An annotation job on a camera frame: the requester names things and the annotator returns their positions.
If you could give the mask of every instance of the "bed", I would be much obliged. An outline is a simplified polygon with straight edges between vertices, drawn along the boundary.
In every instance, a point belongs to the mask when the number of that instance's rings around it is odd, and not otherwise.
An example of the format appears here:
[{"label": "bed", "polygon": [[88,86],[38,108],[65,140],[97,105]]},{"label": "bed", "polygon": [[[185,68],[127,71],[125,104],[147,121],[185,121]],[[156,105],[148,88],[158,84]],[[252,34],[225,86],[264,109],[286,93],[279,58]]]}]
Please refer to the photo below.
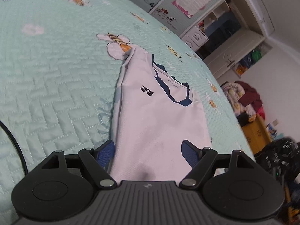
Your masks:
[{"label": "bed", "polygon": [[[97,34],[123,35],[153,53],[170,75],[200,94],[219,153],[247,141],[203,61],[176,35],[128,0],[0,0],[0,120],[17,139],[29,170],[54,150],[77,153],[110,137],[122,60]],[[10,195],[23,178],[0,131],[0,224],[17,219]]]}]

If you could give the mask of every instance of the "drawer handle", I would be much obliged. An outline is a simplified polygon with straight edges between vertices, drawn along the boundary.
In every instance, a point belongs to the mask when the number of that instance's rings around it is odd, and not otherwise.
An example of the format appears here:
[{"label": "drawer handle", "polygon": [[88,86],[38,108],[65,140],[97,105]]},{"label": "drawer handle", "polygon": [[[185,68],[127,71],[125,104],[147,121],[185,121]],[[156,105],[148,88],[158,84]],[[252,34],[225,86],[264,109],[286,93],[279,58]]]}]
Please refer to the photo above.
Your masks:
[{"label": "drawer handle", "polygon": [[230,67],[235,61],[231,61],[230,64],[227,65],[227,68]]}]

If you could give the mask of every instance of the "wall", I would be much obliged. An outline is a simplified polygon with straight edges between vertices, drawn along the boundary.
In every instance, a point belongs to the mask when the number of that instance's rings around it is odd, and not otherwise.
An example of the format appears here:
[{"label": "wall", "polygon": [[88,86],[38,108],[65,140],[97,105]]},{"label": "wall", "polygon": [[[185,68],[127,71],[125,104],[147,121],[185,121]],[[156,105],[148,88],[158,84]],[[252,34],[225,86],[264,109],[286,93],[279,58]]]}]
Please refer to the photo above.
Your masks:
[{"label": "wall", "polygon": [[272,24],[276,39],[300,52],[300,0],[262,0]]},{"label": "wall", "polygon": [[266,123],[278,119],[278,131],[300,141],[300,65],[282,49],[272,46],[241,79],[229,70],[217,81],[222,84],[241,80],[256,88],[263,101]]}]

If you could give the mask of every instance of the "logo on shirt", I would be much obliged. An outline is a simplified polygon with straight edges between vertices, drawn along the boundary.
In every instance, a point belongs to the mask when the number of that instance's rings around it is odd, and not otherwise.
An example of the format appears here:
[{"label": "logo on shirt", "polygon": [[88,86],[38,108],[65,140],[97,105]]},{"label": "logo on shirt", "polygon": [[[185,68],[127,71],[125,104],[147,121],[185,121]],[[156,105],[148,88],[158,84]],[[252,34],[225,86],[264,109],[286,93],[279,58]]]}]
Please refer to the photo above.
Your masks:
[{"label": "logo on shirt", "polygon": [[145,86],[141,87],[142,92],[147,92],[147,94],[149,96],[153,95],[154,92],[152,92],[151,90],[147,89]]}]

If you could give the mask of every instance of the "black cable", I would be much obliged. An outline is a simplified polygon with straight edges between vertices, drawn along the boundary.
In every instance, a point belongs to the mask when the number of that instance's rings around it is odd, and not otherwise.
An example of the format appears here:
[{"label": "black cable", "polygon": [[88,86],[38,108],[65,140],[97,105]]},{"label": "black cable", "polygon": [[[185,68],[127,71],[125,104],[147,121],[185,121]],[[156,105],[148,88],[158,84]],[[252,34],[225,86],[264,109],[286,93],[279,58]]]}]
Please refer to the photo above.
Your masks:
[{"label": "black cable", "polygon": [[13,134],[9,131],[9,129],[1,121],[0,121],[0,127],[6,132],[7,136],[10,138],[12,144],[15,146],[15,148],[16,148],[16,150],[18,152],[18,155],[20,157],[24,173],[25,173],[25,175],[27,175],[28,174],[27,165],[26,165],[25,158],[23,156],[23,153],[21,151],[21,148],[20,148],[18,142],[16,141],[15,137],[13,136]]}]

